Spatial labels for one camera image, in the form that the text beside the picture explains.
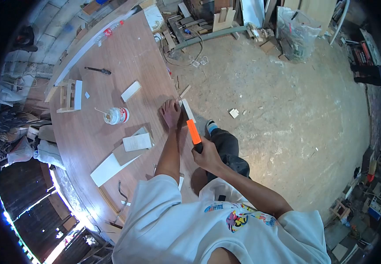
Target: wooden table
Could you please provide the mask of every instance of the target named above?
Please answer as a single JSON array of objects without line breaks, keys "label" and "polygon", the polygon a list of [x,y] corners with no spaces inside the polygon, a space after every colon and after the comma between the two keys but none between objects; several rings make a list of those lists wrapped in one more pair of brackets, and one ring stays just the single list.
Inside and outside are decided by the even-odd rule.
[{"label": "wooden table", "polygon": [[[101,47],[94,45],[89,49],[66,77],[83,81],[82,109],[56,113],[60,108],[60,89],[50,102],[54,134],[69,178],[104,231],[113,232],[107,223],[115,220],[116,212],[122,207],[120,201],[124,198],[118,192],[118,181],[121,181],[122,192],[133,202],[138,180],[152,177],[154,164],[158,163],[167,139],[165,123],[158,110],[167,99],[177,98],[178,93],[158,48],[141,11],[127,19],[102,42]],[[85,70],[85,66],[105,68],[112,74],[108,76]],[[136,80],[142,88],[123,103],[121,94]],[[85,92],[90,95],[89,99],[84,96]],[[125,124],[109,125],[94,107],[126,107],[130,111],[130,119]],[[131,136],[142,126],[150,131],[156,145],[98,188],[90,176],[91,172],[120,145],[122,138]],[[197,165],[193,161],[193,145],[187,128],[182,130],[181,143],[180,172],[185,175],[181,191],[183,202],[193,202],[197,196],[190,188],[190,177]],[[127,209],[117,224],[122,225],[120,222],[126,215]],[[119,234],[120,229],[108,235],[116,242]]]}]

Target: glue jar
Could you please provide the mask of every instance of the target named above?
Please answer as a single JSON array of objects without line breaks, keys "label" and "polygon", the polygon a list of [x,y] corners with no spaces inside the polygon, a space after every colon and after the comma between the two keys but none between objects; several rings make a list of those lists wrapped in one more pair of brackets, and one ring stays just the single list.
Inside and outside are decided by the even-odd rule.
[{"label": "glue jar", "polygon": [[104,114],[104,121],[107,124],[123,124],[129,120],[129,110],[124,107],[112,107],[108,114]]}]

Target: plastic bag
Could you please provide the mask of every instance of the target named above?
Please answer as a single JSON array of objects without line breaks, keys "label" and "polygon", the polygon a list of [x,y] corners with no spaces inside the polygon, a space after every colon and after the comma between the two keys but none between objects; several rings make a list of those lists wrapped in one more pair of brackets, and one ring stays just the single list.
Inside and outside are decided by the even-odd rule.
[{"label": "plastic bag", "polygon": [[37,159],[43,163],[58,166],[66,171],[56,144],[42,139],[37,148],[38,150],[34,153],[34,159]]},{"label": "plastic bag", "polygon": [[15,148],[7,154],[9,165],[15,162],[29,161],[34,155],[34,149],[29,145],[28,139],[24,136]]},{"label": "plastic bag", "polygon": [[321,24],[300,10],[278,7],[277,39],[284,55],[294,62],[305,62],[312,53]]}]

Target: hand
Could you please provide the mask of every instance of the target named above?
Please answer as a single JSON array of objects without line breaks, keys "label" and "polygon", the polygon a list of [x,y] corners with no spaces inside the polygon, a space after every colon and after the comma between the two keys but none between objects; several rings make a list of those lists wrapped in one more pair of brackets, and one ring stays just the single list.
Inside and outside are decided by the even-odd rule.
[{"label": "hand", "polygon": [[215,174],[221,166],[224,166],[224,163],[221,161],[214,143],[204,137],[201,137],[201,141],[203,145],[202,153],[199,154],[192,150],[193,160],[204,170]]},{"label": "hand", "polygon": [[164,118],[164,121],[166,121],[169,127],[169,130],[177,129],[180,114],[182,113],[182,109],[180,108],[179,102],[177,102],[174,99],[167,100],[161,106],[160,111]]}]

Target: orange saw handle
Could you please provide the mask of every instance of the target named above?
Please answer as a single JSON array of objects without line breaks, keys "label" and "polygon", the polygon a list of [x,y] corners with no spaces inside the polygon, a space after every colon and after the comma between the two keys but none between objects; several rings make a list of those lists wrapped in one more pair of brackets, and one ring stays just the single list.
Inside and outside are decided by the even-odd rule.
[{"label": "orange saw handle", "polygon": [[198,131],[196,130],[195,123],[193,122],[193,119],[189,119],[188,121],[186,121],[186,123],[188,124],[189,133],[190,133],[190,136],[192,137],[193,148],[196,150],[196,152],[201,154],[202,141],[201,141],[201,137],[198,134]]}]

